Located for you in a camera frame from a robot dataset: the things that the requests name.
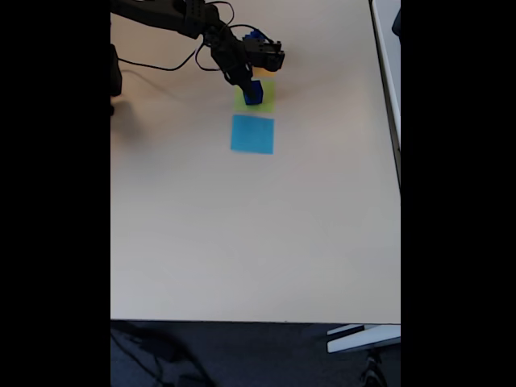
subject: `white table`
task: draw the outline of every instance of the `white table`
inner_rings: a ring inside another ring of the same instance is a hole
[[[274,155],[230,150],[220,73],[121,63],[111,318],[400,323],[401,199],[368,1],[232,3],[234,23],[284,44],[276,111],[262,114]],[[111,20],[128,60],[172,67],[200,43]]]

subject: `white object on floor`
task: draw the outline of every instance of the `white object on floor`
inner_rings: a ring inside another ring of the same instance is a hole
[[[379,325],[353,335],[332,340],[328,342],[327,347],[328,352],[333,353],[401,337],[401,325]]]
[[[344,325],[343,327],[338,327],[338,328],[332,329],[331,331],[328,331],[327,335],[334,335],[335,333],[349,331],[350,329],[358,328],[358,327],[362,327],[362,326],[363,326],[363,324],[348,324],[348,325]]]
[[[400,149],[402,148],[402,45],[393,32],[393,24],[401,7],[401,0],[372,0],[372,12],[377,26]]]

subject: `paper square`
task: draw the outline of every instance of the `paper square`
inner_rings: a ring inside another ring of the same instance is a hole
[[[238,86],[235,86],[235,110],[273,113],[276,97],[276,88],[274,86],[274,81],[261,81],[261,87],[264,90],[264,101],[260,105],[246,105],[245,99],[243,99],[242,89],[240,89]]]
[[[234,115],[231,150],[272,155],[274,153],[274,120]]]

